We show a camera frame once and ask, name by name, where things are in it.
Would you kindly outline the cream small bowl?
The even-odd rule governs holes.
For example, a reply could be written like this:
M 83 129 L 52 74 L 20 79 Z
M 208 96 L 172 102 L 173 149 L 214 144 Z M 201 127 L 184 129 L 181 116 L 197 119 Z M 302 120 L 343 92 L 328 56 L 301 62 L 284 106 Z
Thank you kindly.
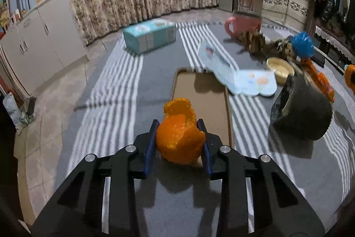
M 266 61 L 266 66 L 273 71 L 278 84 L 284 85 L 289 76 L 294 76 L 293 67 L 285 60 L 277 57 L 270 57 Z

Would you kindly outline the brown wrapper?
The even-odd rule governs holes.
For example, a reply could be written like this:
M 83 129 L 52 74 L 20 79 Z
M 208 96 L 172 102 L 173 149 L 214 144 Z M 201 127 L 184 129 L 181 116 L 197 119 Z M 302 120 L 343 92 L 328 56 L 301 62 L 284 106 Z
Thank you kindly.
M 297 58 L 289 38 L 266 40 L 266 37 L 261 32 L 255 31 L 243 32 L 238 36 L 237 40 L 252 55 L 278 57 L 284 60 L 295 60 Z

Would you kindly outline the clothes rack with garments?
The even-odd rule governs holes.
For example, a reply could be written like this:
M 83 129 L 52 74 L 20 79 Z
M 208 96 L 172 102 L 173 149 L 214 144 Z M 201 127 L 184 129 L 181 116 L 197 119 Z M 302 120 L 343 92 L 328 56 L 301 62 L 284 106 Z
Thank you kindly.
M 354 42 L 354 0 L 314 0 L 314 17 L 327 31 Z

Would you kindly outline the pink enamel mug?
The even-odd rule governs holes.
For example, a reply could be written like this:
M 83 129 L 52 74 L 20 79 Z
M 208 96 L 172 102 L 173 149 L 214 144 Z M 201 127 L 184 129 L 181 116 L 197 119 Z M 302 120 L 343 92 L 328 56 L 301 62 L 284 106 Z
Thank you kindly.
M 258 32 L 261 28 L 261 17 L 250 13 L 237 13 L 225 21 L 225 31 L 232 38 L 239 38 L 245 32 Z

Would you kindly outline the cloth covered chest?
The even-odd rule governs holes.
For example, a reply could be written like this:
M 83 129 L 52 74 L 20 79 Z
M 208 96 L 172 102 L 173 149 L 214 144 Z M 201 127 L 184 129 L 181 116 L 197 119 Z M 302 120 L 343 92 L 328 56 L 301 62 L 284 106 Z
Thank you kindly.
M 304 31 L 309 0 L 262 0 L 262 17 L 299 32 Z

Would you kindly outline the orange snack bag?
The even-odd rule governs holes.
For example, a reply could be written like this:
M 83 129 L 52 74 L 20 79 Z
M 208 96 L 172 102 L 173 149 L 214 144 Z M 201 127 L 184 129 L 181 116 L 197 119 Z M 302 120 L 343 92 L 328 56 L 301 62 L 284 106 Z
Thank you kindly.
M 316 70 L 310 58 L 301 59 L 302 70 L 310 77 L 314 85 L 328 98 L 330 102 L 335 102 L 335 91 L 330 85 L 327 77 Z

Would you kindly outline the brown phone case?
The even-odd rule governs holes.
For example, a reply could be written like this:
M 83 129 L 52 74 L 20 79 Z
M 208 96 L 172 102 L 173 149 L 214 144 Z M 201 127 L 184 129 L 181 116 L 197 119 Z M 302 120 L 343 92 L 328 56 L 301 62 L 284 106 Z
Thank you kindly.
M 218 135 L 223 145 L 234 145 L 229 90 L 212 72 L 178 69 L 164 114 L 184 114 L 189 123 L 202 119 L 208 133 Z

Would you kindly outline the low bench with lace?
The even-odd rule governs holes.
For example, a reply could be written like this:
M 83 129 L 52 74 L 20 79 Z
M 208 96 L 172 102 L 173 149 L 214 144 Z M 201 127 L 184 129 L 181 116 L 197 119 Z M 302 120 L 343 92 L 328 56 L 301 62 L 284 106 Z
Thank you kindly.
M 338 51 L 340 51 L 353 65 L 355 64 L 354 54 L 343 45 L 340 41 L 334 38 L 330 33 L 326 32 L 325 29 L 315 26 L 315 33 L 325 39 L 328 43 L 332 44 Z

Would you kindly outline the blue plastic bag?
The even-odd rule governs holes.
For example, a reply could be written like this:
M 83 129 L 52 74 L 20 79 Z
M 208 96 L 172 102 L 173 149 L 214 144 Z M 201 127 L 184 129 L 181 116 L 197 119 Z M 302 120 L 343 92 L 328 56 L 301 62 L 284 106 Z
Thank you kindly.
M 292 37 L 291 45 L 296 55 L 301 59 L 311 58 L 314 54 L 313 39 L 306 32 L 301 32 Z

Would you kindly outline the teal tissue box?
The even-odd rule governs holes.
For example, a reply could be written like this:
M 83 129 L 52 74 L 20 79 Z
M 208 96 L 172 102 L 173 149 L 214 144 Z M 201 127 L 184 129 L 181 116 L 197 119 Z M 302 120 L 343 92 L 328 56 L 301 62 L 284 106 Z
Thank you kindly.
M 156 18 L 128 26 L 123 30 L 128 50 L 140 55 L 173 43 L 176 40 L 176 24 Z

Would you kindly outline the white cabinet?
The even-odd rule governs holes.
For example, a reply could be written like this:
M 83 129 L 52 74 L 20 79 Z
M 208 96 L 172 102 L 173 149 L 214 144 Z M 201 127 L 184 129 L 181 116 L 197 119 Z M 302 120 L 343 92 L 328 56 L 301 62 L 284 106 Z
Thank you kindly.
M 86 57 L 70 0 L 42 0 L 6 32 L 1 53 L 29 95 Z

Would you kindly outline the orange peel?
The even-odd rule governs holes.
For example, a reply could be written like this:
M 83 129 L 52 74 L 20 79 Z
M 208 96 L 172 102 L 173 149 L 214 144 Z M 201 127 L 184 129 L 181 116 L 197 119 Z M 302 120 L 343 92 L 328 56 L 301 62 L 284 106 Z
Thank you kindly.
M 176 98 L 164 106 L 164 120 L 156 132 L 156 147 L 161 156 L 174 164 L 193 165 L 201 155 L 206 135 L 197 128 L 191 102 Z

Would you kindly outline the light blue picture booklet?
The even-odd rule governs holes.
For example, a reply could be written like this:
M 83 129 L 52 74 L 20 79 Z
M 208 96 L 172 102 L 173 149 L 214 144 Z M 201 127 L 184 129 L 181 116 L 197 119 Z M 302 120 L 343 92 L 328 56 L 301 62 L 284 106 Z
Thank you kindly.
M 271 97 L 277 90 L 273 71 L 233 69 L 207 40 L 201 41 L 198 54 L 206 68 L 234 95 Z

